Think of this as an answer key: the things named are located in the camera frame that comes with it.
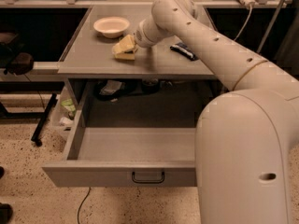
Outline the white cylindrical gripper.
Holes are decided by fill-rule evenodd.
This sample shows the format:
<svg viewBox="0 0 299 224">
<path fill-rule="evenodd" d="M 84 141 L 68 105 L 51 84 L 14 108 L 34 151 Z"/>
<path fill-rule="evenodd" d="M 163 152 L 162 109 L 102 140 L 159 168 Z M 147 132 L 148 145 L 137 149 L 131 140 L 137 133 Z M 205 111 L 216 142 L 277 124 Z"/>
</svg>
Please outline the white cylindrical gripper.
<svg viewBox="0 0 299 224">
<path fill-rule="evenodd" d="M 169 36 L 170 34 L 160 28 L 153 18 L 146 18 L 138 24 L 134 36 L 126 35 L 113 46 L 112 53 L 114 50 L 136 52 L 137 45 L 141 48 L 150 48 Z"/>
</svg>

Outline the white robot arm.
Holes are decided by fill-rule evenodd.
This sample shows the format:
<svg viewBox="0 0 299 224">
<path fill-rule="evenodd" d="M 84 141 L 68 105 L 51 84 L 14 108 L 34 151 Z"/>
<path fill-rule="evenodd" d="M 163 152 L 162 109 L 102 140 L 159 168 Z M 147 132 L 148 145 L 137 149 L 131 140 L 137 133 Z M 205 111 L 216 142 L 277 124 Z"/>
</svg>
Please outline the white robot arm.
<svg viewBox="0 0 299 224">
<path fill-rule="evenodd" d="M 201 224 L 292 224 L 288 156 L 299 143 L 299 81 L 205 26 L 191 0 L 154 0 L 134 36 L 176 35 L 227 88 L 197 122 Z"/>
</svg>

